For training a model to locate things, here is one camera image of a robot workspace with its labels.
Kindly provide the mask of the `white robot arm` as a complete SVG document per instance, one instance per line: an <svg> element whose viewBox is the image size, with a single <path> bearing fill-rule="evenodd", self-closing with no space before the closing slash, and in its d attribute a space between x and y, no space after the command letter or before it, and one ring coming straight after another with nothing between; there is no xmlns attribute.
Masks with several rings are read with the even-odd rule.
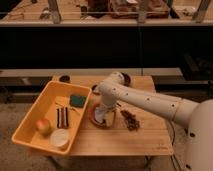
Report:
<svg viewBox="0 0 213 171"><path fill-rule="evenodd" d="M113 72L98 85L100 108L95 120L102 123L106 112L121 100L188 130L184 171L213 171L213 99L197 103L191 100L142 91L125 86L121 72Z"/></svg>

